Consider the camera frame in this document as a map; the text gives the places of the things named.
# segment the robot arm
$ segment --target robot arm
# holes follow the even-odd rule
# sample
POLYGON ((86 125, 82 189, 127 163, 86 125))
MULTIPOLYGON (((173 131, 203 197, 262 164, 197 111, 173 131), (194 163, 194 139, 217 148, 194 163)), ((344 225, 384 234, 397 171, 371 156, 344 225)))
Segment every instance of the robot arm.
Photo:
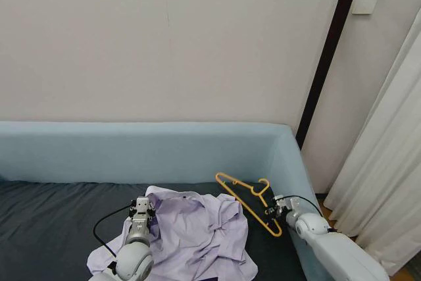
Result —
POLYGON ((277 208, 277 216, 282 209, 288 212, 289 226, 312 247, 316 258, 335 281, 389 280, 384 268, 350 238, 334 232, 320 215, 303 210, 299 198, 278 200, 277 208))
POLYGON ((89 281, 144 281, 151 272, 153 258, 149 249, 149 221, 152 208, 147 197, 132 201, 130 231, 116 260, 89 281))

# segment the shirt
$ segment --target shirt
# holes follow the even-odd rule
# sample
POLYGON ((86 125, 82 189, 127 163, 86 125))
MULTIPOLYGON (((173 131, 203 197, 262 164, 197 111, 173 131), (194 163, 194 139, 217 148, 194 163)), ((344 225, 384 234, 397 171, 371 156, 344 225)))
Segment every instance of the shirt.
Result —
MULTIPOLYGON (((257 266, 244 250, 247 219, 234 197, 156 186, 145 195, 156 210, 149 235, 154 265, 147 281, 250 281, 256 276, 257 266)), ((114 252, 124 245, 130 224, 126 219, 122 234, 107 244, 114 252)), ((113 260, 102 246, 89 255, 87 266, 95 274, 113 260)))

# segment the black cable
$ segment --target black cable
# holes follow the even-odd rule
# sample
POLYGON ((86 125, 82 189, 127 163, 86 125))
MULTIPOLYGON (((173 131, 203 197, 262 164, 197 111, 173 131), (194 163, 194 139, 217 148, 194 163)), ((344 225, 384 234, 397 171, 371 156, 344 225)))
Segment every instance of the black cable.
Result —
POLYGON ((100 220, 98 220, 98 222, 95 224, 95 226, 93 227, 93 235, 95 236, 95 238, 97 239, 98 242, 101 243, 102 246, 104 246, 105 248, 108 249, 108 251, 111 253, 111 255, 113 255, 114 257, 116 257, 116 254, 111 250, 110 247, 108 247, 107 243, 105 243, 98 235, 97 235, 97 226, 99 223, 101 223, 103 220, 105 220, 106 218, 110 217, 111 215, 114 215, 120 211, 123 211, 125 209, 128 209, 129 207, 131 207, 132 204, 126 205, 125 207, 122 207, 121 209, 118 209, 117 211, 114 211, 110 214, 105 215, 103 218, 101 218, 100 220))
POLYGON ((320 210, 318 209, 318 207, 312 202, 312 201, 310 201, 309 199, 307 199, 307 198, 305 198, 305 197, 301 197, 300 195, 287 195, 287 196, 285 196, 285 197, 279 197, 279 198, 277 198, 277 199, 275 199, 275 201, 278 201, 278 200, 283 200, 283 199, 286 199, 286 198, 288 198, 288 197, 299 197, 300 199, 303 199, 303 200, 305 200, 305 201, 307 201, 307 202, 309 202, 317 211, 318 211, 318 214, 321 216, 321 217, 324 217, 323 216, 323 214, 322 214, 322 212, 320 212, 320 210))

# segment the light blue bed frame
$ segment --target light blue bed frame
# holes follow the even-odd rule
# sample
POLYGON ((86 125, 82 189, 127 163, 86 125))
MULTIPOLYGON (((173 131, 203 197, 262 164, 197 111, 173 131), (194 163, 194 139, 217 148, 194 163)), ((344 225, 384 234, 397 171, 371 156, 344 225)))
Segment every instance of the light blue bed frame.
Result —
MULTIPOLYGON (((316 203, 289 126, 0 122, 0 181, 194 183, 222 171, 316 203)), ((308 281, 332 281, 291 231, 308 281)))

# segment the clothes hanger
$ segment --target clothes hanger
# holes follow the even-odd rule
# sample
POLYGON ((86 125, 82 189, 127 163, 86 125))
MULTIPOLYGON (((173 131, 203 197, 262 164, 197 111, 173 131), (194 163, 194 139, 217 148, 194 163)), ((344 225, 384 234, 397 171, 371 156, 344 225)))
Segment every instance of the clothes hanger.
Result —
POLYGON ((228 191, 232 196, 234 196, 240 203, 241 205, 243 205, 253 216, 255 219, 258 220, 259 223, 262 224, 262 226, 271 233, 272 236, 274 237, 279 237, 282 235, 282 229, 281 226, 279 225, 278 221, 276 219, 274 219, 273 221, 275 222, 276 227, 278 228, 278 232, 274 232, 270 227, 269 227, 269 223, 264 222, 253 210, 252 208, 250 208, 250 206, 248 206, 246 204, 246 202, 244 202, 234 191, 232 191, 231 188, 229 188, 226 185, 226 181, 223 181, 223 179, 221 178, 226 178, 229 181, 232 182, 233 185, 240 185, 243 187, 246 187, 248 189, 250 189, 251 194, 253 194, 256 197, 259 197, 260 200, 262 201, 264 207, 268 207, 268 204, 266 203, 266 201, 264 200, 264 197, 262 196, 263 193, 269 188, 270 186, 270 182, 267 179, 261 178, 259 179, 260 183, 266 184, 265 187, 260 191, 260 192, 256 192, 253 186, 250 186, 249 184, 246 184, 245 182, 242 182, 241 180, 238 180, 234 177, 231 177, 230 175, 224 174, 223 172, 218 172, 215 175, 216 181, 222 186, 224 187, 224 189, 226 191, 228 191))

